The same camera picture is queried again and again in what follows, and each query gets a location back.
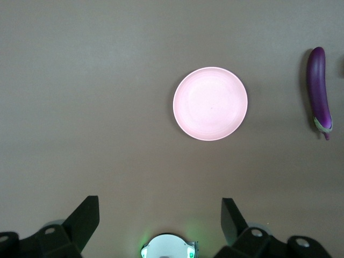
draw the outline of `plate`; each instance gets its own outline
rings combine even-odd
[[[242,82],[219,67],[204,67],[189,74],[173,99],[174,116],[181,129],[203,141],[233,133],[246,111],[247,93]]]

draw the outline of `pink plate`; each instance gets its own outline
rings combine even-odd
[[[242,82],[219,67],[198,69],[179,84],[173,99],[177,123],[188,135],[215,141],[233,133],[247,111]]]

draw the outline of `eggplant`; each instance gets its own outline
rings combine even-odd
[[[332,131],[332,117],[328,108],[325,83],[325,51],[317,47],[311,52],[306,72],[313,119],[317,129],[329,140]]]

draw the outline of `gray table surface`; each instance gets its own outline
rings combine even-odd
[[[225,244],[222,197],[281,241],[343,257],[344,1],[1,1],[0,231],[22,238],[99,195],[85,258],[140,257],[152,236]],[[326,52],[331,140],[314,130],[310,49]],[[248,94],[241,126],[186,135],[172,101],[207,66]]]

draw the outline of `silver bolt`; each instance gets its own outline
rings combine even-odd
[[[255,237],[262,237],[263,233],[260,230],[257,230],[256,228],[254,230],[251,230],[252,235],[254,235]]]
[[[50,227],[47,230],[45,230],[44,233],[47,235],[47,234],[51,234],[51,233],[54,233],[54,232],[55,232],[55,229],[53,227]]]
[[[302,247],[309,247],[310,246],[310,243],[308,243],[307,240],[305,240],[303,238],[296,239],[296,243]]]
[[[8,235],[3,235],[2,237],[0,237],[0,243],[7,241],[8,238],[9,238]]]

